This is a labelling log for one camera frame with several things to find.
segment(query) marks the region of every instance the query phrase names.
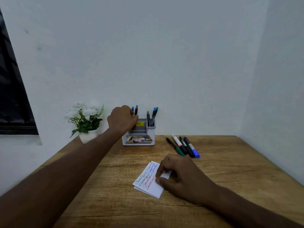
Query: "blue cap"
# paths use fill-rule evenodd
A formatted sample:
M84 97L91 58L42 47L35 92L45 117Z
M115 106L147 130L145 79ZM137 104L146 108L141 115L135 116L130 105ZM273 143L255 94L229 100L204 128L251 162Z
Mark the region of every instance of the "blue cap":
M194 156L195 156L196 158L200 158L200 157L201 157L201 156L199 155L199 153L196 151L196 149L193 149L192 152L193 152L193 154L194 154Z

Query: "white pot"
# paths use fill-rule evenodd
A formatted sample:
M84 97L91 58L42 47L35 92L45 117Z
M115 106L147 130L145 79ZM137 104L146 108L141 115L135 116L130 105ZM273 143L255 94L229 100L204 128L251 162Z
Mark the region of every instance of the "white pot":
M89 133L78 133L82 143L87 143L98 136L98 129L90 130Z

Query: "paper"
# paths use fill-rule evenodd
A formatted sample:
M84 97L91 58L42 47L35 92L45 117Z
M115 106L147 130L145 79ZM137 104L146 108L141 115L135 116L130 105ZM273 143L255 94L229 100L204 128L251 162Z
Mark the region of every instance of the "paper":
M159 163L150 162L141 175L133 183L134 189L149 194L159 199L164 188L155 182L155 174L159 168ZM161 177L169 179L171 171L163 172Z

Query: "wood grain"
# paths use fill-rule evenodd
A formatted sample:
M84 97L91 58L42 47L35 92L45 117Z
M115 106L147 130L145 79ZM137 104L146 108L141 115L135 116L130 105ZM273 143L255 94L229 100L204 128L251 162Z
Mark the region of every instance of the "wood grain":
M304 187L235 136L189 136L201 158L194 159L214 182L244 198L304 224ZM81 144L74 139L41 167ZM123 146L119 140L98 165L55 227L230 227L214 212L166 190L160 199L133 189L150 161L173 148L165 136L154 146Z

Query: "window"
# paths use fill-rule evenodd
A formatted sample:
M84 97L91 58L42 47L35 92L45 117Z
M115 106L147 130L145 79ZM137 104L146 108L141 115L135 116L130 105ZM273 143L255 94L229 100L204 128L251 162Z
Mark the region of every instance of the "window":
M0 10L0 134L38 135Z

